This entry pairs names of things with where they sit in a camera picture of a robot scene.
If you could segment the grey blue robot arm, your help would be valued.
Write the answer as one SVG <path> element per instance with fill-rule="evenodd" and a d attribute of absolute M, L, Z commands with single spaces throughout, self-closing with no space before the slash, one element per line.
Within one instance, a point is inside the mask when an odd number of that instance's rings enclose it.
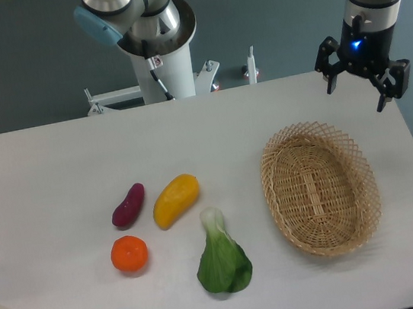
<path fill-rule="evenodd" d="M 81 0 L 78 26 L 107 46 L 118 46 L 133 64 L 147 104 L 211 91 L 218 65 L 192 70 L 189 42 L 196 18 L 183 0 Z M 408 87 L 410 62 L 391 60 L 389 50 L 401 0 L 346 0 L 339 40 L 325 39 L 315 69 L 335 89 L 342 72 L 365 78 L 379 92 L 378 108 L 400 98 Z"/>

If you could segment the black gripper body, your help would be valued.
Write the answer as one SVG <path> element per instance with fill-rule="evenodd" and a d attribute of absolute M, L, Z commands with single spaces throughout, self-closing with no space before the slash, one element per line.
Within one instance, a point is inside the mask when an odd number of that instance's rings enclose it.
<path fill-rule="evenodd" d="M 345 71 L 361 78 L 372 78 L 374 75 L 377 78 L 383 77 L 389 67 L 394 27 L 392 25 L 386 30 L 355 33 L 344 22 L 337 56 Z"/>

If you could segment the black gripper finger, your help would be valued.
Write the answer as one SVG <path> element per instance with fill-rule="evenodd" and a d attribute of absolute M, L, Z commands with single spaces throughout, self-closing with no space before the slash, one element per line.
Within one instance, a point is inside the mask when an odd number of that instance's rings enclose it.
<path fill-rule="evenodd" d="M 327 94 L 332 94 L 336 88 L 337 75 L 344 71 L 344 66 L 340 59 L 334 64 L 331 63 L 330 57 L 338 52 L 339 44 L 333 37 L 326 37 L 319 45 L 317 57 L 315 60 L 315 71 L 322 73 L 322 78 L 327 84 Z"/>
<path fill-rule="evenodd" d="M 408 59 L 389 60 L 383 74 L 372 77 L 372 85 L 379 92 L 376 111 L 381 113 L 386 104 L 392 99 L 401 98 L 408 89 L 410 75 L 410 61 Z"/>

